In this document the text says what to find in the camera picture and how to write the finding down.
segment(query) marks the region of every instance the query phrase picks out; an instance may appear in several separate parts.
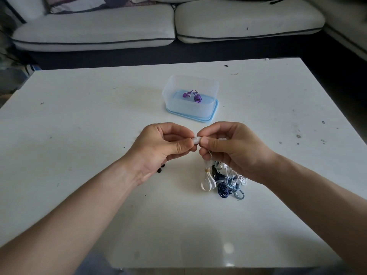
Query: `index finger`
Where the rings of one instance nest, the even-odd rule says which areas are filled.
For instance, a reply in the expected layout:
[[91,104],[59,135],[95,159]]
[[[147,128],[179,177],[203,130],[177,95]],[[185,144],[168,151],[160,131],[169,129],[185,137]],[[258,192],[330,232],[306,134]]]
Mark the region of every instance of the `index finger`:
[[173,122],[165,122],[162,124],[156,124],[156,127],[158,128],[161,135],[166,134],[175,134],[182,136],[184,138],[194,138],[195,134],[187,127],[184,127],[182,125],[175,124]]
[[214,124],[201,129],[197,135],[199,137],[225,135],[232,138],[238,124],[238,122],[215,122]]

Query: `forearm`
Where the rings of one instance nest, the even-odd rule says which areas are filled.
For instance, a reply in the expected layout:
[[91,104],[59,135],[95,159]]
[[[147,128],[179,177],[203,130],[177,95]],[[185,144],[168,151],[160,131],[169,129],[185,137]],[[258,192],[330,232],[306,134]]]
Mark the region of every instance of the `forearm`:
[[367,263],[367,200],[285,158],[262,183],[356,271]]
[[72,274],[134,188],[123,159],[0,249],[0,274]]

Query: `person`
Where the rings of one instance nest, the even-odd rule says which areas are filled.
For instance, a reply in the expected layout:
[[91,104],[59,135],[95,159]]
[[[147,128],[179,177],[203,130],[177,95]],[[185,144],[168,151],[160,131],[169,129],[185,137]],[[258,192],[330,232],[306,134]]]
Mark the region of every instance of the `person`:
[[[197,135],[204,160],[211,151],[213,160],[266,186],[355,272],[365,273],[365,199],[273,152],[244,124],[216,122]],[[0,274],[73,274],[131,191],[166,161],[197,150],[194,136],[172,123],[145,127],[121,159],[0,249]]]

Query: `white table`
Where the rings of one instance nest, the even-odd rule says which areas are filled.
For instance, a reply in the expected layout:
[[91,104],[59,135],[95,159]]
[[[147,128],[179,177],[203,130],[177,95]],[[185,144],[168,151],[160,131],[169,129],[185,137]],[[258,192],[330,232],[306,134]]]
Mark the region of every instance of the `white table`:
[[[174,74],[218,79],[215,121],[247,124],[274,151],[367,198],[366,145],[300,59],[39,71],[0,110],[0,245],[120,158],[144,126],[206,126],[165,110],[161,91]],[[222,199],[200,189],[203,176],[198,153],[168,162],[96,247],[129,268],[338,260],[264,186],[250,181],[243,201]]]

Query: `plastic container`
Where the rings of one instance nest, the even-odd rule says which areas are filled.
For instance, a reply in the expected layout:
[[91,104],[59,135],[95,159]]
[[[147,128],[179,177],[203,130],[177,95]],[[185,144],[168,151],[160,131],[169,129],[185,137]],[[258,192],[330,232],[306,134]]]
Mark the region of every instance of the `plastic container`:
[[[184,93],[192,90],[200,94],[200,103],[196,103],[193,97],[183,97]],[[211,120],[217,109],[218,91],[219,82],[216,80],[174,75],[169,78],[162,95],[169,112],[207,122]]]

